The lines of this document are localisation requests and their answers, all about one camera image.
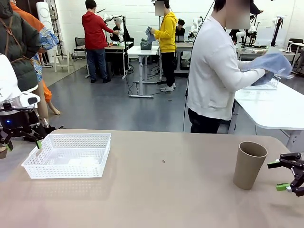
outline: orange garment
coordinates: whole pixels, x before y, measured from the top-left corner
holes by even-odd
[[[44,97],[46,99],[46,102],[48,103],[52,100],[52,92],[47,88],[47,85],[45,84],[44,80],[42,80],[42,84]]]
[[[10,5],[14,12],[18,13],[24,20],[27,21],[28,24],[34,27],[38,32],[43,29],[44,25],[33,15],[19,9],[13,2],[10,2]]]

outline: black shoe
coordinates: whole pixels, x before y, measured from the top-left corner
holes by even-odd
[[[108,82],[111,82],[112,80],[110,78],[107,78],[107,79],[104,79],[103,83],[108,83]]]

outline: gray cloth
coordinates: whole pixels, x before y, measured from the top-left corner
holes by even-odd
[[[148,38],[147,38],[147,42],[148,42],[148,43],[152,43],[152,42],[156,41],[154,35],[150,32],[151,29],[152,29],[152,28],[151,28],[150,26],[148,26],[148,28],[147,28],[147,30],[146,30],[146,34],[147,34],[147,36],[148,36]]]
[[[13,17],[11,26],[12,33],[20,43],[22,50],[12,36],[9,36],[9,49],[7,57],[10,62],[25,56],[29,59],[22,59],[12,63],[17,76],[18,87],[21,91],[27,91],[37,86],[37,75],[30,61],[39,50],[39,33],[30,24],[13,12],[10,0],[0,0],[0,18],[9,26],[10,18]],[[5,54],[7,32],[0,22],[0,53]]]
[[[269,71],[254,84],[252,84],[252,86],[257,86],[270,82],[275,74],[281,77],[289,76],[290,72],[292,71],[292,66],[282,53],[270,53],[260,56],[252,62],[246,64],[242,71],[246,72],[252,69],[264,69]]]

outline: person in yellow hoodie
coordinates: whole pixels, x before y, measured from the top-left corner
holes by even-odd
[[[176,50],[175,46],[175,27],[177,18],[174,13],[170,12],[169,0],[164,2],[164,19],[161,23],[161,30],[151,29],[151,33],[154,34],[155,39],[160,42],[161,49],[161,62],[162,70],[167,78],[167,85],[161,88],[162,92],[174,91],[175,78],[174,78],[174,54]]]

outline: dark green jacket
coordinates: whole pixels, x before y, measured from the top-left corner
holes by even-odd
[[[11,26],[12,33],[20,43],[22,50],[12,36],[9,36],[9,49],[7,57],[10,62],[22,58],[32,58],[39,50],[39,33],[19,14],[14,13],[10,0],[0,0],[0,18],[9,26],[10,18],[13,17]],[[0,22],[0,53],[5,54],[7,32]],[[21,91],[27,91],[37,86],[37,75],[31,61],[22,59],[12,63],[13,69],[18,79],[18,87]]]

